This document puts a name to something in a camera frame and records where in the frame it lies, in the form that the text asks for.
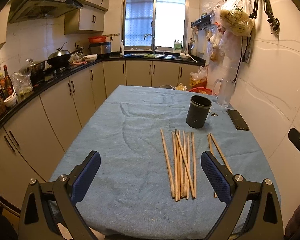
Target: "faucet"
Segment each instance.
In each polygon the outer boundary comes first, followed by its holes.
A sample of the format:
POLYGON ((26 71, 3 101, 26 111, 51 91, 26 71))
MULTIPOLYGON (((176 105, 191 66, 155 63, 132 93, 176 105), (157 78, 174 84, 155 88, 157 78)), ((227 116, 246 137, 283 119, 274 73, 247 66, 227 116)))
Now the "faucet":
MULTIPOLYGON (((152 37, 152 44, 153 44, 153 46, 154 46, 154 36, 152 35, 152 34, 146 34, 144 37, 143 37, 143 40, 146 40, 146 37, 147 36, 151 36, 152 37)), ((151 46, 151 50, 152 50, 152 54, 155 54, 155 50, 158 48, 158 47, 153 47, 153 46, 151 46)))

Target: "blue gripper pad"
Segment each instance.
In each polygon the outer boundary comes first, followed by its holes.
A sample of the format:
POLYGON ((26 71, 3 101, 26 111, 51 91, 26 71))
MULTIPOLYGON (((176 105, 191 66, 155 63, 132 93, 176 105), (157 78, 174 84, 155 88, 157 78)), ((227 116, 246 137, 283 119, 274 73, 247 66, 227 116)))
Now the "blue gripper pad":
POLYGON ((72 184, 72 195, 71 195, 71 202, 73 205, 76 205, 78 202, 82 201, 84 196, 86 195, 88 188, 91 185, 97 171, 99 170, 101 164, 101 157, 100 154, 96 151, 91 151, 90 159, 87 163, 87 157, 81 165, 85 165, 78 175, 75 182, 72 184))
POLYGON ((219 200, 228 205, 232 199, 232 188, 234 188, 232 174, 227 167, 221 165, 209 151, 202 153, 201 167, 214 191, 217 193, 219 200))

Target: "red basket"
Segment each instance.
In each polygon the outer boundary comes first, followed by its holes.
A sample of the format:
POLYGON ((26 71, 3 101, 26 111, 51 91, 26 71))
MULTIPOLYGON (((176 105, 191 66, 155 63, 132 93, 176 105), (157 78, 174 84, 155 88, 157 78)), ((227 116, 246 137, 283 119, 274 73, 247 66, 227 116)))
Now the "red basket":
POLYGON ((90 43, 100 43, 100 42, 105 42, 106 37, 105 36, 95 36, 88 38, 90 43))
POLYGON ((203 88, 203 87, 200 87, 200 88, 191 88, 189 90, 189 92, 195 92, 195 93, 200 93, 200 91, 204 91, 206 92, 207 95, 212 95, 212 90, 209 89, 209 88, 203 88))

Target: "metal screw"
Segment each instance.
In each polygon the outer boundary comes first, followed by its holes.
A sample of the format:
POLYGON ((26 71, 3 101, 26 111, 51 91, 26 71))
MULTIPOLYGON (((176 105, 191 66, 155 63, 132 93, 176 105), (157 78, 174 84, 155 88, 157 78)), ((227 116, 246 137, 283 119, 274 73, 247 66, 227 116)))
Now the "metal screw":
POLYGON ((59 176, 60 181, 65 181, 67 179, 68 179, 68 175, 66 175, 66 174, 62 174, 62 175, 59 176))
POLYGON ((37 182, 37 180, 36 180, 36 179, 33 179, 33 178, 29 180, 29 184, 30 184, 30 185, 33 185, 33 184, 35 184, 36 182, 37 182))
POLYGON ((236 181, 243 181, 243 177, 239 174, 235 175, 234 178, 236 181))
POLYGON ((265 183, 268 184, 268 185, 271 185, 272 181, 270 179, 265 179, 265 183))

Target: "window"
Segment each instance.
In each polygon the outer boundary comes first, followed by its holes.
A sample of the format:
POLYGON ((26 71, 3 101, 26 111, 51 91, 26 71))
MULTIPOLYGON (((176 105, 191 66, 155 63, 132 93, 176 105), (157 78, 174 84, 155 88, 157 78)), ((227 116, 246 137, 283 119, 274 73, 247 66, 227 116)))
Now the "window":
POLYGON ((123 16, 125 46, 172 50, 175 40, 185 42, 186 0, 125 0, 123 16))

